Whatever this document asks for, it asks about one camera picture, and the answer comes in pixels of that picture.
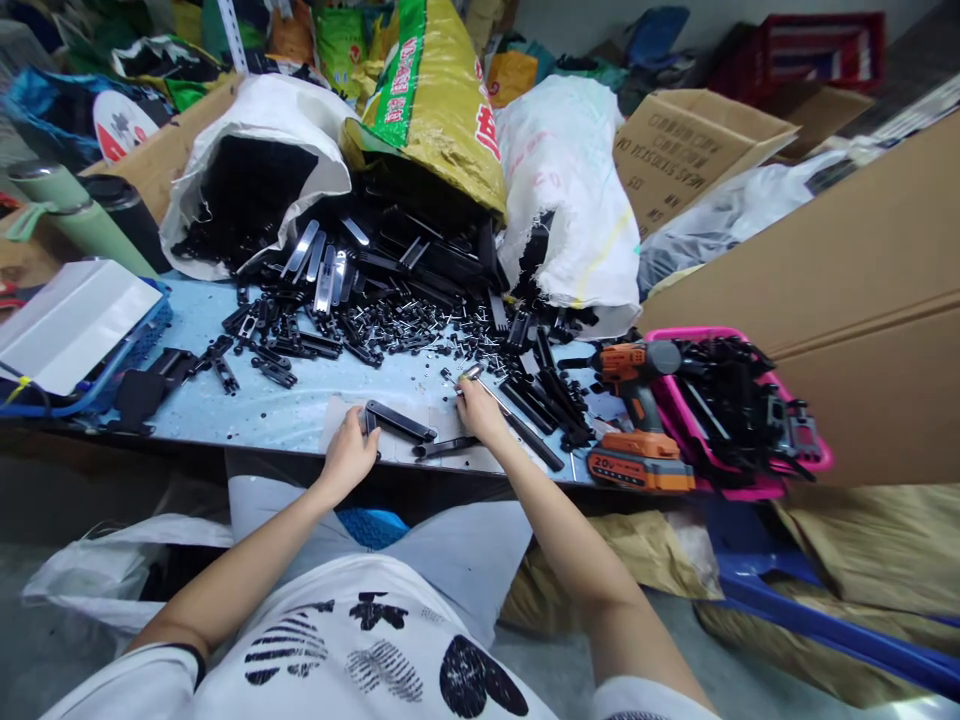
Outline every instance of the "light blue table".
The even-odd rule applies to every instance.
[[[155,349],[155,355],[159,355],[162,347],[181,348],[199,355],[210,340],[222,334],[220,322],[237,307],[236,289],[227,283],[187,279],[164,281],[173,290],[170,302],[174,320]],[[305,329],[310,327],[305,317],[302,322]],[[585,357],[593,352],[591,345],[580,342],[554,348],[558,360]],[[253,368],[250,365],[252,357],[249,349],[240,357],[235,356],[232,349],[225,355],[240,383],[240,391],[235,397],[224,393],[212,371],[200,373],[187,381],[148,421],[156,426],[153,437],[223,447],[318,455],[319,438],[332,397],[341,396],[348,402],[351,398],[370,398],[388,406],[396,406],[398,410],[405,406],[428,407],[431,412],[442,413],[444,418],[452,415],[446,419],[454,422],[456,406],[453,388],[444,386],[440,370],[449,368],[456,377],[462,369],[472,364],[455,360],[452,355],[438,356],[429,351],[421,351],[416,356],[409,353],[388,354],[380,369],[364,365],[348,352],[344,352],[338,360],[292,358],[292,372],[298,382],[287,390]],[[592,370],[572,371],[571,374],[580,379],[585,387],[594,382]],[[494,384],[489,382],[492,376],[486,379],[489,387],[494,389]],[[513,409],[502,395],[501,399]],[[623,411],[622,402],[606,394],[591,394],[588,403],[591,411],[606,417]],[[583,460],[585,451],[577,451],[580,457],[574,455],[571,467],[570,455],[560,451],[560,434],[559,430],[554,432],[546,438],[546,442],[564,460],[565,467],[560,472],[549,474],[558,482],[595,485]],[[439,440],[450,437],[441,433]],[[422,464],[439,467],[440,462],[439,459],[431,459]]]

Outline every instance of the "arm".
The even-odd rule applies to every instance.
[[[459,383],[460,417],[503,467],[547,562],[583,618],[597,684],[618,675],[647,678],[713,710],[620,559],[520,447],[496,401],[466,378]]]
[[[364,443],[351,408],[327,448],[320,478],[263,527],[221,555],[178,592],[126,652],[150,643],[184,643],[204,660],[246,622],[276,584],[314,526],[370,472],[380,429]]]

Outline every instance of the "white wall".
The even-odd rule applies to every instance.
[[[618,37],[644,10],[661,2],[632,0],[520,0],[515,28],[539,40],[556,55],[582,55],[604,40]],[[676,49],[710,49],[740,21],[760,23],[771,14],[841,13],[881,10],[887,13],[887,41],[892,42],[939,4],[939,0],[673,0],[690,8],[690,19]]]

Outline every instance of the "black thermos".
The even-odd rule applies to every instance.
[[[133,185],[116,175],[88,175],[79,179],[90,197],[107,211],[158,275],[173,269],[160,249],[157,222]]]

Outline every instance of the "white t-shirt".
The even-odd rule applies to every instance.
[[[206,677],[193,648],[140,648],[43,720],[556,720],[470,639],[422,577],[384,555],[352,555],[301,575],[270,595],[238,638]],[[716,720],[684,695],[633,677],[598,688],[590,717]]]

